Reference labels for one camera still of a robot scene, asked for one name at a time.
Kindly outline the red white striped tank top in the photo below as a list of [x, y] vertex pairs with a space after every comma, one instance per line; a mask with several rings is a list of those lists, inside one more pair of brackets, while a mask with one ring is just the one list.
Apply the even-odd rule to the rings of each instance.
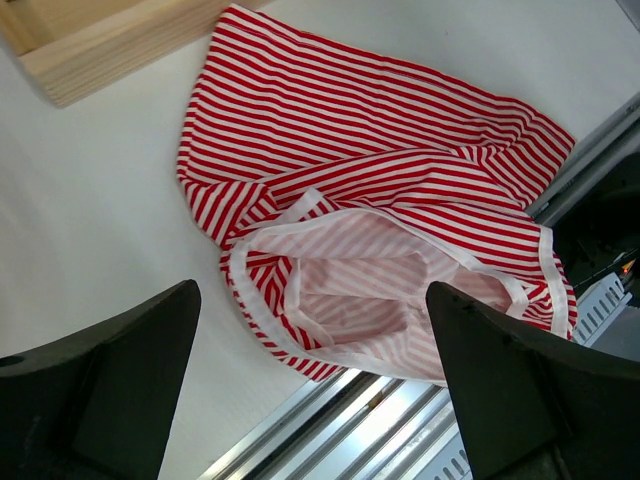
[[355, 368], [440, 385], [434, 282], [571, 338], [574, 291], [527, 210], [573, 146], [518, 99], [232, 5], [176, 174], [277, 361], [313, 381]]

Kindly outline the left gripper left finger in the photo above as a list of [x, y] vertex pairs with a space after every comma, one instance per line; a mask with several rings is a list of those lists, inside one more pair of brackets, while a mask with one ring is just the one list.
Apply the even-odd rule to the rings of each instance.
[[155, 479], [201, 310], [185, 280], [1, 360], [4, 479]]

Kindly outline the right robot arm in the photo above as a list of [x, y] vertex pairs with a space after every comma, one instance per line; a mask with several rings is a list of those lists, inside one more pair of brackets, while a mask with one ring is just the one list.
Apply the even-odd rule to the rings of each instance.
[[618, 163], [553, 227], [554, 251], [576, 296], [614, 273], [639, 294], [639, 155]]

